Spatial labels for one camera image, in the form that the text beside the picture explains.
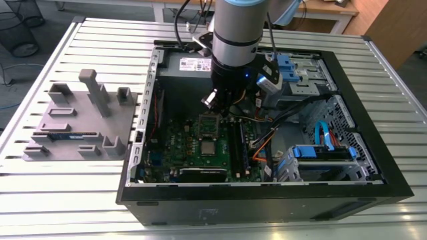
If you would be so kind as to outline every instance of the wastebasket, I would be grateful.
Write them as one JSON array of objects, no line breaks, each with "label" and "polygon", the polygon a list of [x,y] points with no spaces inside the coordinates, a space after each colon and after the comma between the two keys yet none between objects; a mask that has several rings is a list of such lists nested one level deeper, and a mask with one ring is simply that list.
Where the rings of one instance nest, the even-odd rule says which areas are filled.
[{"label": "wastebasket", "polygon": [[18,13],[0,12],[0,44],[18,58],[33,55],[38,50],[34,36],[22,20]]},{"label": "wastebasket", "polygon": [[38,27],[45,23],[35,0],[3,0],[11,12],[22,15],[27,27]]}]

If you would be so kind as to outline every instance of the blue latch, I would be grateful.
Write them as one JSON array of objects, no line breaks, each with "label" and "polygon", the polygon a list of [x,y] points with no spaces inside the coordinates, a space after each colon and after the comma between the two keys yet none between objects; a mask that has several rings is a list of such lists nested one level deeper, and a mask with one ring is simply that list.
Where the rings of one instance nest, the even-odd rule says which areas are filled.
[{"label": "blue latch", "polygon": [[356,157],[357,157],[357,150],[356,150],[352,146],[348,148],[348,152],[349,152],[350,158],[352,158],[352,159],[356,159]]},{"label": "blue latch", "polygon": [[314,147],[312,146],[297,146],[293,149],[293,156],[296,158],[316,158]]},{"label": "blue latch", "polygon": [[289,56],[278,55],[277,56],[277,64],[280,71],[290,71],[293,72],[294,64],[289,60]]},{"label": "blue latch", "polygon": [[298,149],[297,149],[296,147],[293,147],[293,148],[292,148],[292,151],[293,151],[293,156],[294,156],[296,158],[298,158],[298,157],[301,156]]},{"label": "blue latch", "polygon": [[293,71],[280,71],[280,74],[284,82],[297,83],[300,81],[300,77]]}]

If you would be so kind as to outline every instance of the wooden desk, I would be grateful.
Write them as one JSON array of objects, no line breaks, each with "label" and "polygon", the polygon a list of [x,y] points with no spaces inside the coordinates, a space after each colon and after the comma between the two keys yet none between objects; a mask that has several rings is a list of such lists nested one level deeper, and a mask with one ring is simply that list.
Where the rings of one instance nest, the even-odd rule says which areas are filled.
[{"label": "wooden desk", "polygon": [[[184,0],[63,0],[63,2],[151,7],[154,22],[163,23],[163,9],[178,9]],[[212,11],[214,11],[214,3],[216,0],[212,0]],[[306,19],[336,21],[330,34],[341,34],[352,16],[356,16],[358,13],[350,2],[345,8],[336,6],[333,2],[324,2],[322,0],[309,0],[305,4]],[[185,9],[200,10],[200,0],[190,0]],[[294,17],[300,18],[302,11],[304,5],[300,4]]]}]

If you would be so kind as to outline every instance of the aluminum table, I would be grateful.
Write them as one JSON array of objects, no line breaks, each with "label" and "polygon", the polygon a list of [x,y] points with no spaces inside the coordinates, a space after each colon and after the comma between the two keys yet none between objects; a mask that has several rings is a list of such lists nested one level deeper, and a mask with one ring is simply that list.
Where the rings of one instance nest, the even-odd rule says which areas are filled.
[{"label": "aluminum table", "polygon": [[[184,25],[180,31],[189,40]],[[262,46],[269,46],[266,36]],[[25,162],[22,150],[47,107],[51,83],[78,90],[79,69],[94,69],[106,90],[129,87],[139,103],[153,40],[174,40],[172,24],[86,18],[70,24],[0,136],[0,238],[425,239],[425,110],[361,37],[293,31],[273,36],[277,47],[334,52],[413,197],[340,221],[143,227],[114,202],[122,161]]]}]

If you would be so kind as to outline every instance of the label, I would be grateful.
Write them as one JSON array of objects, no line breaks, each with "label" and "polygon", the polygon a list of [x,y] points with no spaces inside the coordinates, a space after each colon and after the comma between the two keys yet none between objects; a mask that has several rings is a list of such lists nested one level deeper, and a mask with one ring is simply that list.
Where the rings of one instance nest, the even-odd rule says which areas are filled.
[{"label": "label", "polygon": [[260,98],[256,98],[256,99],[254,99],[254,106],[256,106],[257,108],[261,107],[261,103],[262,103],[262,100],[261,100]]},{"label": "label", "polygon": [[69,137],[70,139],[82,139],[82,136],[75,136],[75,135],[74,135],[74,136],[70,135],[70,136],[67,136],[67,137]]},{"label": "label", "polygon": [[294,70],[297,75],[308,75],[305,70]]},{"label": "label", "polygon": [[190,58],[182,57],[178,60],[178,70],[180,71],[196,71],[196,72],[209,72],[210,71],[210,58]]},{"label": "label", "polygon": [[264,172],[266,173],[268,177],[272,176],[272,169],[265,165]]},{"label": "label", "polygon": [[208,220],[210,217],[216,216],[218,214],[217,208],[206,208],[198,210],[198,219],[200,220]]}]

